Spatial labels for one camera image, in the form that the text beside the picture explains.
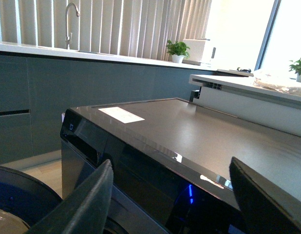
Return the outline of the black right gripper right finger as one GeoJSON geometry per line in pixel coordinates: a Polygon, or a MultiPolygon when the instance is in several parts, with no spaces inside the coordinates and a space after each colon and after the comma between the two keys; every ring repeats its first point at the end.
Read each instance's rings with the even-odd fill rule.
{"type": "Polygon", "coordinates": [[[229,173],[250,234],[301,234],[301,202],[233,157],[229,173]]]}

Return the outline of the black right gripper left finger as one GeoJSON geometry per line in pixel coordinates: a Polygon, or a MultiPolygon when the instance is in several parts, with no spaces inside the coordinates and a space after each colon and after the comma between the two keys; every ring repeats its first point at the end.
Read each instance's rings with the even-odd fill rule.
{"type": "Polygon", "coordinates": [[[105,160],[28,234],[101,234],[112,197],[113,169],[105,160]]]}

